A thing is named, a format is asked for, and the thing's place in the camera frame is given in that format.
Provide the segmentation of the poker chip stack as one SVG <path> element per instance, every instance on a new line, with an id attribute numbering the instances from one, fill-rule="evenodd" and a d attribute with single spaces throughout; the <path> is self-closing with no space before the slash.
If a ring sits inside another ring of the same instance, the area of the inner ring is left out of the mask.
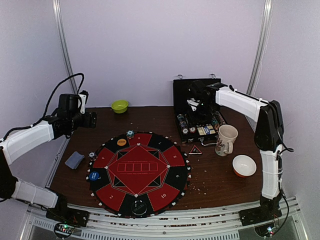
<path id="1" fill-rule="evenodd" d="M 135 135 L 135 132 L 133 130 L 128 130 L 126 132 L 126 136 L 129 138 L 129 139 L 132 139 Z"/>
<path id="2" fill-rule="evenodd" d="M 97 153 L 96 152 L 90 152 L 89 154 L 88 154 L 88 157 L 89 157 L 89 159 L 90 159 L 90 161 L 95 161 L 96 159 L 97 159 Z"/>

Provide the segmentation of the orange big blind button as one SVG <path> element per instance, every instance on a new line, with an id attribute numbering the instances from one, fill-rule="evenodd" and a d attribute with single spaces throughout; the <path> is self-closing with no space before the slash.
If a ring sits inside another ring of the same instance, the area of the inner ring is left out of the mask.
<path id="1" fill-rule="evenodd" d="M 117 140 L 117 145 L 118 146 L 125 146 L 127 144 L 127 140 L 125 138 L 120 138 Z"/>

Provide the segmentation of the blue deck of cards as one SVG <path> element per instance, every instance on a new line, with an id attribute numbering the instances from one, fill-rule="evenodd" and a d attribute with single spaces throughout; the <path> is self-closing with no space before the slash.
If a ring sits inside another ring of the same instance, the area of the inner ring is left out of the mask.
<path id="1" fill-rule="evenodd" d="M 82 162 L 82 160 L 85 158 L 84 155 L 78 153 L 75 151 L 66 161 L 65 165 L 69 167 L 72 170 L 75 170 L 79 164 Z"/>

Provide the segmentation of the black red triangular token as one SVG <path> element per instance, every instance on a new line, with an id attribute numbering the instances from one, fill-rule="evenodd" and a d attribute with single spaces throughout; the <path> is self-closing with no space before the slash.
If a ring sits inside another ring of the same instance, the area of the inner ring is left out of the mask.
<path id="1" fill-rule="evenodd" d="M 194 144 L 188 154 L 189 155 L 202 155 L 203 152 Z"/>

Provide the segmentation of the blue small blind button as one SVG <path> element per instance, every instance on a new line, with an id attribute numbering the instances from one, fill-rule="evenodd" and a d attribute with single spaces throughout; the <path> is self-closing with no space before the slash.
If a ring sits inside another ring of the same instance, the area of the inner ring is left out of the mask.
<path id="1" fill-rule="evenodd" d="M 89 174 L 88 179 L 91 182 L 97 181 L 100 178 L 100 174 L 97 171 L 93 171 Z"/>

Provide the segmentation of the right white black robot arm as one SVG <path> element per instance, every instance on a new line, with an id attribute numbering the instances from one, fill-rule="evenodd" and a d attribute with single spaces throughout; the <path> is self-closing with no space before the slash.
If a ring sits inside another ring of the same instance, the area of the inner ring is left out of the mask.
<path id="1" fill-rule="evenodd" d="M 195 80 L 188 88 L 191 97 L 199 102 L 196 110 L 216 110 L 227 107 L 256 123 L 254 143 L 262 160 L 262 190 L 259 206 L 239 212 L 243 226 L 259 224 L 281 217 L 279 202 L 282 196 L 282 151 L 284 123 L 280 103 L 267 101 L 239 92 L 231 85 L 205 85 Z"/>

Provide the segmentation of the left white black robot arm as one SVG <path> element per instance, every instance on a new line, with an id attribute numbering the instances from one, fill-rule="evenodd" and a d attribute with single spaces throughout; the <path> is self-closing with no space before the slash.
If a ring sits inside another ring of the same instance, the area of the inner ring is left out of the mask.
<path id="1" fill-rule="evenodd" d="M 46 210 L 46 217 L 75 227 L 86 227 L 89 213 L 68 207 L 67 198 L 48 188 L 36 186 L 13 176 L 10 165 L 34 148 L 69 137 L 77 128 L 95 128 L 97 113 L 87 112 L 89 94 L 61 94 L 52 115 L 45 115 L 39 123 L 22 127 L 0 142 L 0 197 L 38 205 Z"/>

